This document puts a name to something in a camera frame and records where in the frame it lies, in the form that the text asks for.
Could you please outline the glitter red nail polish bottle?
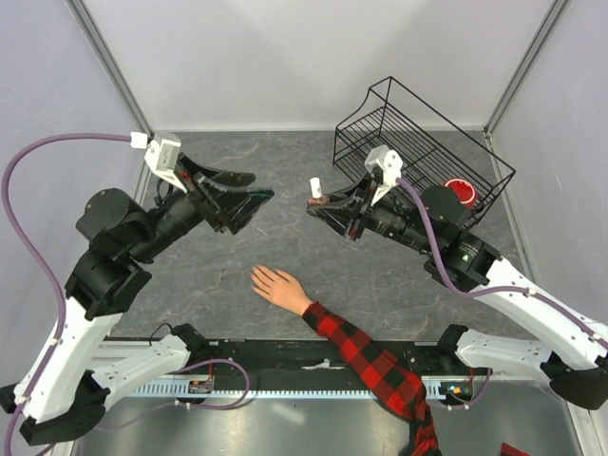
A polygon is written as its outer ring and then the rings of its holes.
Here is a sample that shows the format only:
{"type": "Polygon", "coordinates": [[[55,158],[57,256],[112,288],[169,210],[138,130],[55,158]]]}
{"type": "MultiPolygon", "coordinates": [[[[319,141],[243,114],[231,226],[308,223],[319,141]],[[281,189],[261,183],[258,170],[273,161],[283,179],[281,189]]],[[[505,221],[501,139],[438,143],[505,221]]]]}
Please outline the glitter red nail polish bottle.
{"type": "Polygon", "coordinates": [[[321,196],[318,198],[310,197],[307,200],[307,207],[312,208],[316,206],[325,205],[331,202],[331,199],[328,196],[321,196]]]}

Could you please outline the red plaid sleeve forearm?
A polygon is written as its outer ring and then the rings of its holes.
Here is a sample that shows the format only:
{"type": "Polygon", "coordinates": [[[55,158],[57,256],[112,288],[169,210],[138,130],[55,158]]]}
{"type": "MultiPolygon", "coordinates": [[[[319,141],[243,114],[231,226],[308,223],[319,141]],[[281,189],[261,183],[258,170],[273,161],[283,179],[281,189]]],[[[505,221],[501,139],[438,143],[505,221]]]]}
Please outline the red plaid sleeve forearm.
{"type": "Polygon", "coordinates": [[[318,302],[310,304],[302,318],[336,347],[341,359],[390,412],[408,422],[412,455],[441,453],[427,389],[417,374],[400,366],[390,351],[318,302]]]}

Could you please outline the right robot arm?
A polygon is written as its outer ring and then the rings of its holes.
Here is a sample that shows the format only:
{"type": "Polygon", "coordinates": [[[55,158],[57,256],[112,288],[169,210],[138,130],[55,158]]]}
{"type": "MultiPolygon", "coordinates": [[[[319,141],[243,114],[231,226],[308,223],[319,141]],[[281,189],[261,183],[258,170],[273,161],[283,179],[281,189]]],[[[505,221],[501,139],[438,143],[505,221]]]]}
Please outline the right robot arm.
{"type": "Polygon", "coordinates": [[[310,180],[309,215],[351,240],[364,231],[428,257],[424,268],[456,295],[507,316],[533,339],[489,336],[450,326],[435,350],[449,374],[465,366],[516,372],[547,384],[561,399],[597,410],[607,402],[607,327],[556,299],[528,279],[498,250],[463,229],[468,209],[446,185],[418,191],[404,178],[378,183],[366,176],[323,194],[310,180]]]}

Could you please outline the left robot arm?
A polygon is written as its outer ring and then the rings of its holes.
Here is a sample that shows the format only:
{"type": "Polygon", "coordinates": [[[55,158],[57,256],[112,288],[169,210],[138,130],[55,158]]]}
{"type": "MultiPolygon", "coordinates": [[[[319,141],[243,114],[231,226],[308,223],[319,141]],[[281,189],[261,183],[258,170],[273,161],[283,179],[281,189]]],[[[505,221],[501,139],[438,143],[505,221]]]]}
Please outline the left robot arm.
{"type": "Polygon", "coordinates": [[[76,227],[88,247],[66,282],[66,311],[49,338],[54,352],[1,390],[2,409],[24,415],[20,432],[29,445],[77,440],[147,382],[205,369],[208,342],[190,324],[173,326],[161,341],[119,362],[94,369],[90,361],[150,281],[147,266],[157,256],[201,223],[220,233],[239,232],[273,197],[272,190],[255,187],[255,179],[179,156],[177,182],[152,208],[116,188],[87,202],[76,227]]]}

